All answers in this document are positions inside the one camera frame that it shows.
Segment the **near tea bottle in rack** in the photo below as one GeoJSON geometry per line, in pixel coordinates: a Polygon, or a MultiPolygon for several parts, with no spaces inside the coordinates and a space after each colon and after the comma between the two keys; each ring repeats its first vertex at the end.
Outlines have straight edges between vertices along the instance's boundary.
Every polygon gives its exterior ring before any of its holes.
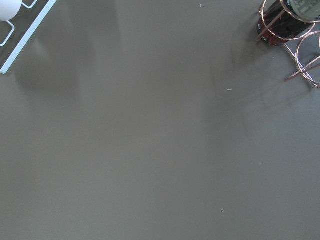
{"type": "Polygon", "coordinates": [[[269,46],[296,40],[320,21],[318,0],[276,0],[268,9],[261,7],[258,38],[269,46]]]}

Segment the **white cup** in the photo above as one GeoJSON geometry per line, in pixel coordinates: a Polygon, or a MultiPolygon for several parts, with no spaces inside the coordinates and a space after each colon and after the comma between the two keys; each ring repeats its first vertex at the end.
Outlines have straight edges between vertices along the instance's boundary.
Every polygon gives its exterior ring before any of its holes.
{"type": "Polygon", "coordinates": [[[22,0],[0,0],[0,20],[11,20],[18,14],[21,6],[22,0]]]}

